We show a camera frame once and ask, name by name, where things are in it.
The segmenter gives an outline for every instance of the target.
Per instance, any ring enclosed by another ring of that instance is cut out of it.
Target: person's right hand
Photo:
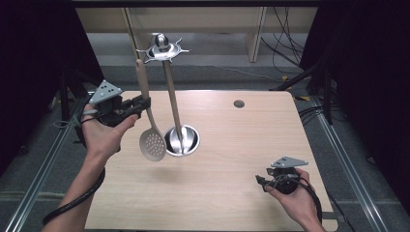
[[[296,171],[301,178],[309,182],[309,175],[306,171],[299,168],[296,168]],[[302,179],[301,183],[304,185],[307,184]],[[265,190],[273,195],[282,205],[286,213],[306,231],[325,231],[317,218],[316,206],[314,205],[313,199],[304,188],[298,186],[296,190],[290,194],[283,194],[270,186],[265,187]]]

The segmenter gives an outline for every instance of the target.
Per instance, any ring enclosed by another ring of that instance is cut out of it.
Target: spoon handle
[[[139,88],[141,89],[142,98],[146,100],[150,98],[150,91],[148,87],[148,77],[147,77],[147,71],[145,69],[145,65],[140,59],[136,59],[135,69],[136,69],[136,77],[138,78]],[[150,120],[151,127],[157,129],[157,126],[155,125],[155,121],[154,121],[154,116],[151,111],[151,107],[147,108],[145,111],[147,111],[147,115],[148,115],[148,119]]]

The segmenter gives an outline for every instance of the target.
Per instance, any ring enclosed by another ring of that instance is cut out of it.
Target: forearm
[[[325,232],[325,228],[318,219],[300,222],[306,232]]]
[[[97,182],[105,164],[106,160],[101,159],[100,156],[92,156],[91,154],[88,154],[59,207],[72,202],[89,190]],[[83,231],[93,196],[94,195],[90,196],[84,202],[75,206],[63,215],[53,219],[44,227],[43,232]]]

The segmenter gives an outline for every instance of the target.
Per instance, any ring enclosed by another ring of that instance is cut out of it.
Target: metal stand
[[[159,34],[155,38],[155,45],[147,50],[137,50],[145,52],[148,60],[162,61],[163,71],[165,72],[166,85],[168,87],[169,99],[172,107],[172,115],[174,117],[175,127],[171,128],[164,136],[166,141],[167,153],[175,157],[183,157],[191,154],[199,145],[199,133],[191,126],[181,126],[181,121],[178,112],[178,105],[175,96],[174,82],[172,79],[171,62],[172,58],[179,55],[181,52],[189,52],[183,50],[178,45],[180,39],[176,43],[169,43],[168,38],[164,34]]]

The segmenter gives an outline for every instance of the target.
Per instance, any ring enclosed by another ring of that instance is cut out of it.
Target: metal bracket
[[[308,162],[304,160],[300,160],[300,159],[293,159],[290,157],[282,157],[271,163],[272,167],[277,167],[277,168],[287,168],[287,167],[295,167],[295,166],[303,166],[303,165],[308,165]]]
[[[109,83],[106,80],[103,80],[99,88],[94,93],[93,97],[90,99],[89,103],[98,104],[104,102],[116,96],[119,96],[124,91],[121,88],[116,87],[115,85]]]

